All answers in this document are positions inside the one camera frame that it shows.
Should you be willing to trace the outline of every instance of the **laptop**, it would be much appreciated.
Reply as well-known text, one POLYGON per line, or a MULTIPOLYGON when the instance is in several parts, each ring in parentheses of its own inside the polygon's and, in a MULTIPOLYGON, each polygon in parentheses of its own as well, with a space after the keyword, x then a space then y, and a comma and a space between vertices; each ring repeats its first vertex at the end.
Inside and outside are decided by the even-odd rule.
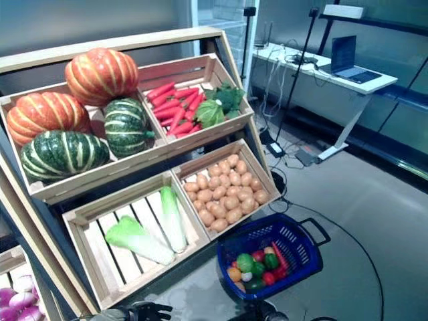
POLYGON ((320 67, 321 70, 357 84, 363 84, 381 77, 381 74, 354 66, 356 35, 333 38, 332 63, 320 67))

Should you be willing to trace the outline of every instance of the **red carrot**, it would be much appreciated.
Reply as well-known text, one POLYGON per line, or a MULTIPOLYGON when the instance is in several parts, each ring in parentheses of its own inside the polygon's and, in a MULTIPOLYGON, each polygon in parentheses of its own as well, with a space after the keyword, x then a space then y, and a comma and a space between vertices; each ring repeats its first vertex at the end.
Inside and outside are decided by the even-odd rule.
POLYGON ((166 110, 161 110, 160 112, 155 112, 154 116, 158 119, 167 119, 174 117, 174 115, 180 110, 182 110, 181 107, 173 107, 166 110))
POLYGON ((171 90, 172 88, 174 88, 174 85, 175 85, 174 82, 170 82, 169 84, 163 85, 161 87, 158 87, 158 88, 152 90, 151 92, 149 92, 147 94, 147 99, 149 99, 151 101, 151 100, 155 99, 156 97, 159 97, 161 94, 164 94, 168 90, 171 90))
POLYGON ((164 102, 166 102, 168 98, 174 98, 174 93, 175 93, 175 89, 171 89, 165 92, 164 94, 160 95, 159 97, 155 98, 154 100, 152 100, 152 104, 156 107, 160 106, 164 102))
POLYGON ((197 132, 202 129, 202 126, 200 124, 195 125, 192 129, 190 129, 189 134, 193 134, 194 132, 197 132))
POLYGON ((202 95, 203 94, 198 95, 195 98, 195 100, 192 101, 192 103, 189 105, 189 110, 195 111, 196 109, 198 109, 198 107, 199 107, 199 105, 200 105, 200 103, 202 101, 202 95))
POLYGON ((173 122, 173 118, 171 117, 171 118, 168 118, 168 119, 166 119, 166 120, 163 120, 163 121, 160 123, 160 125, 161 125, 162 127, 166 127, 166 126, 170 126, 172 122, 173 122))
POLYGON ((160 105, 159 107, 156 107, 153 112, 157 113, 160 112, 161 110, 166 110, 172 107, 177 107, 180 104, 180 100, 178 99, 173 99, 170 100, 169 102, 165 102, 164 104, 160 105))
POLYGON ((184 132, 188 132, 192 129, 193 125, 191 122, 184 122, 180 126, 177 126, 174 130, 170 130, 167 135, 178 135, 184 132))
POLYGON ((288 270, 289 264, 287 260, 284 258, 284 256, 281 254, 280 249, 278 246, 276 246, 275 242, 272 242, 272 247, 274 248, 275 255, 278 258, 278 261, 280 261, 280 265, 285 269, 288 270))
POLYGON ((195 92, 198 92, 198 91, 199 91, 198 88, 189 88, 189 89, 177 90, 174 94, 174 97, 176 99, 186 98, 186 97, 189 97, 191 94, 194 94, 195 92))
POLYGON ((180 106, 183 107, 184 109, 186 109, 187 107, 189 107, 191 105, 191 103, 193 102, 193 100, 195 100, 195 98, 198 96, 197 92, 194 92, 193 94, 191 94, 189 97, 187 97, 186 99, 184 99, 180 106))
POLYGON ((172 132, 179 125, 179 122, 184 118, 185 113, 186 111, 180 108, 180 110, 174 115, 169 132, 172 132))

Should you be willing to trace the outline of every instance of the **orange pumpkin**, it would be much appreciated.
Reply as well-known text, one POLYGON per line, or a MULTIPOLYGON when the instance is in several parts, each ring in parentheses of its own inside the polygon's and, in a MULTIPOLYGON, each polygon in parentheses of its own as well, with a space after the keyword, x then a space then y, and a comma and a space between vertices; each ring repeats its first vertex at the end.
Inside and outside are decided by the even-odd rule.
POLYGON ((6 117, 12 139, 23 146, 41 132, 54 129, 88 131, 88 111, 71 95, 32 93, 20 97, 6 117))
POLYGON ((66 80, 72 94, 81 103, 105 106, 112 99, 136 90, 138 70, 130 56, 96 48, 76 56, 67 64, 66 80))

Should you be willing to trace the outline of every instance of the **striped green squash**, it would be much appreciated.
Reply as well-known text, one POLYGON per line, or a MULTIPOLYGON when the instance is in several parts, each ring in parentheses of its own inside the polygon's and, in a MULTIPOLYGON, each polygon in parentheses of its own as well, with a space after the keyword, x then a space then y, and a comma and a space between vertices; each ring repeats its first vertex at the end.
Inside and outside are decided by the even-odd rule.
POLYGON ((30 181, 52 183, 107 163, 108 147, 82 132, 50 130, 21 149, 21 162, 30 181))
POLYGON ((108 146, 116 157, 126 157, 149 148, 154 133, 147 130, 147 114, 132 98, 111 101, 105 109, 104 128, 108 146))

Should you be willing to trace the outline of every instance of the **white desk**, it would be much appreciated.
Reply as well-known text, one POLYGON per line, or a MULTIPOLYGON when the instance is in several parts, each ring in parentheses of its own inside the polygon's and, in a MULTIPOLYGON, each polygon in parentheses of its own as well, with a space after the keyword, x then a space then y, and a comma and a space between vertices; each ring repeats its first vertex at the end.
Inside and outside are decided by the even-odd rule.
MULTIPOLYGON (((299 52, 299 50, 289 47, 286 47, 284 52, 284 49, 280 45, 270 43, 265 49, 255 50, 254 56, 271 63, 277 63, 278 56, 280 55, 283 58, 285 57, 280 64, 291 71, 287 77, 288 87, 291 87, 292 74, 295 74, 294 71, 297 70, 298 65, 287 62, 287 60, 290 60, 290 56, 299 52)), ((318 60, 318 67, 331 63, 330 58, 318 56, 313 53, 305 53, 305 57, 316 58, 318 60)), ((300 73, 293 94, 293 103, 344 126, 334 146, 331 146, 318 155, 318 158, 322 161, 348 146, 345 140, 370 102, 372 93, 394 84, 398 80, 396 77, 382 74, 379 78, 363 84, 357 84, 332 76, 322 70, 315 70, 313 64, 302 65, 300 73), (313 78, 321 82, 322 86, 319 84, 315 86, 315 79, 313 78)), ((256 79, 255 83, 257 83, 257 79, 264 80, 264 77, 261 75, 251 75, 251 79, 256 79)))

